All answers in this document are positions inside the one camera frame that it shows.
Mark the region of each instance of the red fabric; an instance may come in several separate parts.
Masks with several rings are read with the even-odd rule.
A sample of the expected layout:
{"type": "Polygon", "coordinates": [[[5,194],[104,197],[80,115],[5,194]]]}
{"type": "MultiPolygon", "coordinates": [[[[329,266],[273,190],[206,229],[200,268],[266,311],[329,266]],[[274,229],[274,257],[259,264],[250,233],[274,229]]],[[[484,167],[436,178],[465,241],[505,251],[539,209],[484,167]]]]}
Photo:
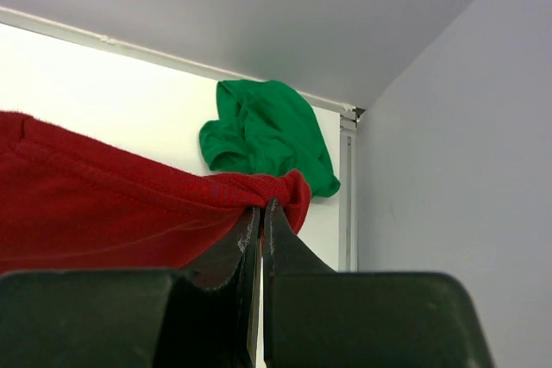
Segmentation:
{"type": "Polygon", "coordinates": [[[300,172],[197,177],[0,112],[0,272],[180,267],[272,197],[297,232],[311,199],[300,172]]]}

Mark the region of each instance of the white panel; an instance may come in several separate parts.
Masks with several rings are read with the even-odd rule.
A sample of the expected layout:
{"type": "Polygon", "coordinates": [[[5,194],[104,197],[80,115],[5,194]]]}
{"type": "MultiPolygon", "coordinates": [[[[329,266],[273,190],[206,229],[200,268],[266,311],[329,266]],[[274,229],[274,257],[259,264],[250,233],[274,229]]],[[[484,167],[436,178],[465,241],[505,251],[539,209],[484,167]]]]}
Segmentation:
{"type": "Polygon", "coordinates": [[[552,0],[476,0],[358,136],[362,269],[457,276],[500,368],[552,366],[551,69],[552,0]]]}
{"type": "MultiPolygon", "coordinates": [[[[215,80],[5,25],[0,51],[1,110],[25,112],[160,163],[210,174],[198,133],[217,118],[215,80]]],[[[318,108],[315,113],[337,175],[340,116],[318,108]]],[[[338,220],[337,196],[315,199],[300,233],[333,268],[338,220]]],[[[261,344],[259,356],[262,362],[261,344]]]]}

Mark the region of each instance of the green cloth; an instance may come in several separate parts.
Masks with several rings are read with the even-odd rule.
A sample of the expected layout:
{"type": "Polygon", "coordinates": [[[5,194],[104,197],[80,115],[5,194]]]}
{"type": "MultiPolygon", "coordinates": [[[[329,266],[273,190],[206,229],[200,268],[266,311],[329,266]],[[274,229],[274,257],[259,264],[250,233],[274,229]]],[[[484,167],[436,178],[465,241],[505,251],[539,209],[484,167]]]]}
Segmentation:
{"type": "Polygon", "coordinates": [[[295,90],[278,81],[222,81],[216,106],[220,119],[199,132],[212,171],[283,176],[297,169],[313,196],[339,190],[314,111],[295,90]]]}

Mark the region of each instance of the fabric fold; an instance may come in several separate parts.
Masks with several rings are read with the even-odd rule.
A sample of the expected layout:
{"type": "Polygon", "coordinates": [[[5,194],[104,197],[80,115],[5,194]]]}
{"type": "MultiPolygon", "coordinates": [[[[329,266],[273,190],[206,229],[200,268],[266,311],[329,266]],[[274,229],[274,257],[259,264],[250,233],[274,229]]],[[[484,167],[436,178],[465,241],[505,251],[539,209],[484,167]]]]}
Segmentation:
{"type": "Polygon", "coordinates": [[[0,112],[0,271],[178,268],[272,197],[298,232],[311,198],[298,171],[198,177],[0,112]]]}
{"type": "Polygon", "coordinates": [[[279,81],[222,81],[216,107],[219,119],[199,132],[212,171],[282,176],[297,169],[313,196],[339,190],[317,117],[293,88],[279,81]]]}

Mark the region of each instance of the grey wall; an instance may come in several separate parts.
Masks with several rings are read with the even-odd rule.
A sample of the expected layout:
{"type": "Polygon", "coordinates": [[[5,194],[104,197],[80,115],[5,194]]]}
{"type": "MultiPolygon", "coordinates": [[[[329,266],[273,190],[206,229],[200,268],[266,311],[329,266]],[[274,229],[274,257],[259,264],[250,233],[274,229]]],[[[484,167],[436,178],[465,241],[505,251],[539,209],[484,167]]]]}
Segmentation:
{"type": "Polygon", "coordinates": [[[362,124],[361,268],[455,274],[497,366],[550,366],[552,0],[476,0],[362,124]]]}
{"type": "Polygon", "coordinates": [[[0,0],[364,108],[473,0],[0,0]]]}

